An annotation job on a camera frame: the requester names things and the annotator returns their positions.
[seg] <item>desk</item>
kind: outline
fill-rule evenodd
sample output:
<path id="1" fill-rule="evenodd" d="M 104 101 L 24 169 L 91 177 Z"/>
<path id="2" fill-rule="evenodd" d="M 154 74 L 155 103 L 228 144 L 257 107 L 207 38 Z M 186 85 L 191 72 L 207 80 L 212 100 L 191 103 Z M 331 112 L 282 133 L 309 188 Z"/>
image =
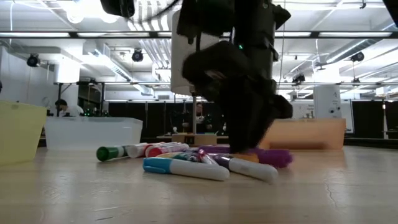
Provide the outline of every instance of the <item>desk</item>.
<path id="1" fill-rule="evenodd" d="M 140 159 L 97 162 L 92 152 L 38 150 L 0 167 L 1 223 L 394 223 L 398 153 L 346 147 L 293 151 L 275 185 L 144 173 Z"/>

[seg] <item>yellow plastic bin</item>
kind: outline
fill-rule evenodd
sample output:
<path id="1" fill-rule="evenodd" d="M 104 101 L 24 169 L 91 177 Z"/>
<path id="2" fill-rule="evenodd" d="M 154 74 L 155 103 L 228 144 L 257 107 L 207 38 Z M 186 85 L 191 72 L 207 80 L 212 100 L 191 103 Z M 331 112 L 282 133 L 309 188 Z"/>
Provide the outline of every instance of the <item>yellow plastic bin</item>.
<path id="1" fill-rule="evenodd" d="M 39 106 L 0 101 L 0 166 L 35 157 L 46 112 Z"/>

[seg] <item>white marker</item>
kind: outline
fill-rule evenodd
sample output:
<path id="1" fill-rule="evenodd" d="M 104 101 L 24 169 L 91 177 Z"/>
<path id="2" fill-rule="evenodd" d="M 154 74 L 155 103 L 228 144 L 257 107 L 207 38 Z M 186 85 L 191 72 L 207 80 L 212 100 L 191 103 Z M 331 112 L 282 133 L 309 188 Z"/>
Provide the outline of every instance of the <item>white marker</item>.
<path id="1" fill-rule="evenodd" d="M 232 156 L 217 155 L 213 159 L 232 172 L 254 177 L 267 182 L 273 182 L 278 177 L 278 171 L 266 164 L 237 159 Z"/>
<path id="2" fill-rule="evenodd" d="M 228 169 L 222 166 L 203 164 L 200 162 L 189 162 L 180 159 L 161 157 L 145 158 L 142 168 L 144 168 L 146 172 L 157 174 L 177 174 L 221 181 L 229 178 Z"/>

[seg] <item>green marker cap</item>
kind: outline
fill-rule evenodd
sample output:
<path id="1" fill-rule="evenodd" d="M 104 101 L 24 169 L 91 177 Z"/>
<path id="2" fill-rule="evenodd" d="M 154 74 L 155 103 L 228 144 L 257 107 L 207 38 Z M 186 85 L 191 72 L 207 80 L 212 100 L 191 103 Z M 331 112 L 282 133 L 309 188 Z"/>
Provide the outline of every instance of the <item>green marker cap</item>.
<path id="1" fill-rule="evenodd" d="M 99 147 L 97 149 L 97 159 L 101 162 L 114 159 L 118 156 L 119 150 L 116 147 Z"/>

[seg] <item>clear plastic bin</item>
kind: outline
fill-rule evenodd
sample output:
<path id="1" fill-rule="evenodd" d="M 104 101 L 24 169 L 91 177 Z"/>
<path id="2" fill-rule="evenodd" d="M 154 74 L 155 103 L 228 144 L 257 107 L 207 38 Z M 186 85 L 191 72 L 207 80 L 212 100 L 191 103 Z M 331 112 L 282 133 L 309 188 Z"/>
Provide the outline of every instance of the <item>clear plastic bin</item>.
<path id="1" fill-rule="evenodd" d="M 48 117 L 45 138 L 49 150 L 95 151 L 101 146 L 140 142 L 142 121 L 134 118 Z"/>

